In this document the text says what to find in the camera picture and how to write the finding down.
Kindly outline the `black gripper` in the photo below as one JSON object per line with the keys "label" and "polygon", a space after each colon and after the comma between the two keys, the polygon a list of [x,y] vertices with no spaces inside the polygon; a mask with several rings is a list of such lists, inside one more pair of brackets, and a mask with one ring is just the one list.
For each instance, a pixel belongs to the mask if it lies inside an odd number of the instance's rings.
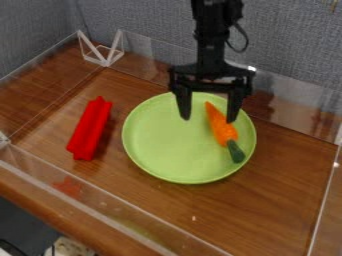
{"label": "black gripper", "polygon": [[224,60],[224,43],[197,43],[196,61],[173,65],[169,70],[168,87],[176,97],[180,117],[191,117],[192,92],[228,93],[227,122],[236,120],[244,95],[252,91],[255,72],[236,67]]}

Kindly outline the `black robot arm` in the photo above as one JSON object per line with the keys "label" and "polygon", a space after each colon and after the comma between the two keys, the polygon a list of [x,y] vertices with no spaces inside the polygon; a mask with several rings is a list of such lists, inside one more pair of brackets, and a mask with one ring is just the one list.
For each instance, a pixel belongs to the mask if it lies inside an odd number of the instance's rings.
{"label": "black robot arm", "polygon": [[191,117],[192,93],[211,92],[228,96],[225,122],[236,120],[243,99],[252,93],[255,71],[229,65],[224,60],[224,45],[235,51],[228,42],[229,28],[235,27],[244,39],[247,33],[237,24],[243,18],[241,0],[191,0],[195,20],[193,38],[197,42],[196,62],[174,65],[168,69],[168,89],[176,98],[180,117]]}

